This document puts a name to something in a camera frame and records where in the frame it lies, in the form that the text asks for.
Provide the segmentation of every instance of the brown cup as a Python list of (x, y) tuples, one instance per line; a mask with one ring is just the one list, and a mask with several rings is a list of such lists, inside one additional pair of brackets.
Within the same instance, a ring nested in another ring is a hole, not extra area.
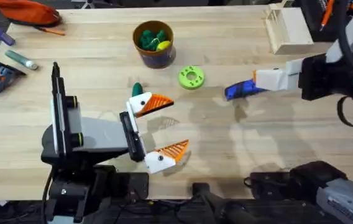
[[(167, 36), (166, 40), (169, 40), (171, 44), (167, 48), (155, 52), (142, 49), (139, 39), (144, 30), (150, 30), (155, 34), (160, 32), (160, 30), (164, 30)], [(144, 22), (135, 28), (132, 38), (141, 59), (149, 68), (164, 68), (173, 62), (175, 58), (175, 48), (173, 47), (174, 35), (166, 23), (160, 21)]]

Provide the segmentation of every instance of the green ring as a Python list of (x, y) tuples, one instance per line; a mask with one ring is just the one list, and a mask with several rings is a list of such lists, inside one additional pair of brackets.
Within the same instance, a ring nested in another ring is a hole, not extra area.
[[(196, 78), (189, 80), (187, 74), (191, 72), (196, 74)], [(205, 78), (203, 71), (195, 66), (186, 66), (179, 72), (179, 84), (187, 90), (195, 90), (201, 87)]]

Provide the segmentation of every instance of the wooden tabletop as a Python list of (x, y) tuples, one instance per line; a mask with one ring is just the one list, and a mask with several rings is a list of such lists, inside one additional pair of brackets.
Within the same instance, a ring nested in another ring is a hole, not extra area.
[[(50, 124), (52, 62), (60, 65), (66, 91), (76, 95), (83, 116), (118, 120), (141, 82), (145, 91), (175, 105), (139, 118), (147, 149), (190, 140), (183, 161), (150, 176), (151, 198), (189, 196), (192, 182), (209, 182), (225, 197), (251, 197), (243, 178), (256, 170), (289, 169), (324, 160), (353, 180), (353, 128), (337, 118), (341, 96), (304, 101), (300, 91), (266, 92), (226, 101), (225, 87), (250, 79), (253, 69), (281, 67), (305, 55), (273, 55), (265, 30), (265, 6), (64, 10), (66, 36), (11, 25), (12, 48), (1, 44), (0, 61), (27, 73), (0, 94), (0, 200), (40, 199), (50, 170), (40, 160), (41, 137)], [(141, 22), (161, 20), (175, 34), (176, 59), (164, 69), (147, 68), (132, 42)], [(317, 45), (325, 51), (327, 44)], [(30, 71), (4, 55), (7, 49), (40, 65)], [(187, 65), (206, 74), (198, 90), (178, 84)], [(353, 103), (346, 103), (353, 122)], [(146, 171), (128, 155), (105, 162), (120, 171)]]

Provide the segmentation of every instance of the wooden stand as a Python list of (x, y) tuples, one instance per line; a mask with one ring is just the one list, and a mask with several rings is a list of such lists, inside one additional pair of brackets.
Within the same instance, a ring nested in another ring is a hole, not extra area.
[(272, 52), (277, 55), (305, 54), (313, 46), (312, 37), (300, 8), (269, 5), (266, 28)]

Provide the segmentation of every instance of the yellow toy in cup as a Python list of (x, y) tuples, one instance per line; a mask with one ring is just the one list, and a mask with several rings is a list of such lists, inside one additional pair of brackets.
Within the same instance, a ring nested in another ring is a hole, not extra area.
[(161, 51), (161, 50), (164, 50), (166, 49), (169, 45), (171, 44), (171, 42), (169, 40), (165, 40), (161, 43), (159, 43), (157, 45), (157, 48), (156, 48), (156, 51)]

